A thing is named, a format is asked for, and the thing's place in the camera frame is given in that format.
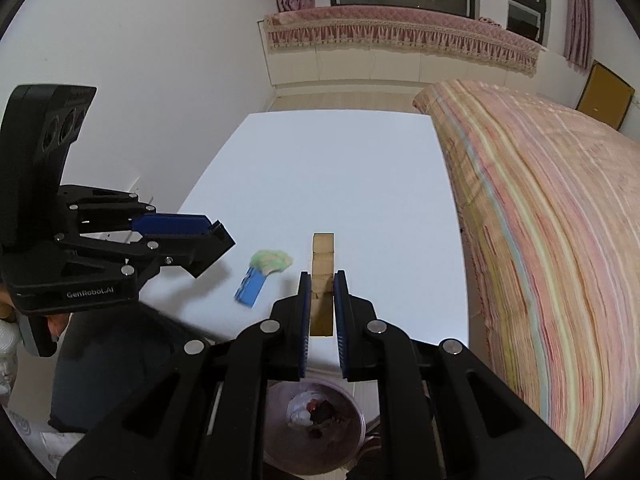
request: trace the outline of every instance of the green sponge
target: green sponge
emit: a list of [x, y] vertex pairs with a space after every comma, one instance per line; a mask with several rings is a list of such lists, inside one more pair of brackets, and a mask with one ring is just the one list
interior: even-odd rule
[[249, 267], [255, 267], [261, 274], [268, 276], [272, 272], [282, 272], [293, 263], [293, 258], [284, 251], [261, 250], [251, 257]]

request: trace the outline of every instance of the blue block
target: blue block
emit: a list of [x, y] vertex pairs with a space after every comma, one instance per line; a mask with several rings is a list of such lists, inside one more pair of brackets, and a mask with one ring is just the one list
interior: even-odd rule
[[236, 301], [246, 306], [254, 306], [267, 277], [255, 267], [249, 267], [236, 292]]

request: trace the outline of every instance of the wooden floor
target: wooden floor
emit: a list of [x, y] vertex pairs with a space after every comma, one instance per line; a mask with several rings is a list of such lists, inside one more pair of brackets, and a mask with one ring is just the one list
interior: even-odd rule
[[278, 97], [272, 112], [281, 110], [387, 110], [418, 113], [414, 95], [388, 92], [328, 92]]

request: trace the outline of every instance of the colorful striped fabric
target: colorful striped fabric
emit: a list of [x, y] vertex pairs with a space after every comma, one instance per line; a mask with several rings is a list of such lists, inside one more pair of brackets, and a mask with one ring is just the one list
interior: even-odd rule
[[640, 403], [640, 143], [481, 82], [414, 105], [440, 137], [494, 371], [590, 472]]

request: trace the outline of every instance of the human hand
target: human hand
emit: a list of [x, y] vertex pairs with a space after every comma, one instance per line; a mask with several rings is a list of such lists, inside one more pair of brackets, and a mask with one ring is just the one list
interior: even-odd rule
[[[3, 316], [4, 310], [14, 308], [14, 302], [11, 300], [9, 291], [6, 290], [4, 285], [0, 285], [0, 317]], [[52, 336], [60, 337], [65, 331], [66, 326], [69, 324], [69, 314], [52, 314], [47, 316], [47, 326]]]

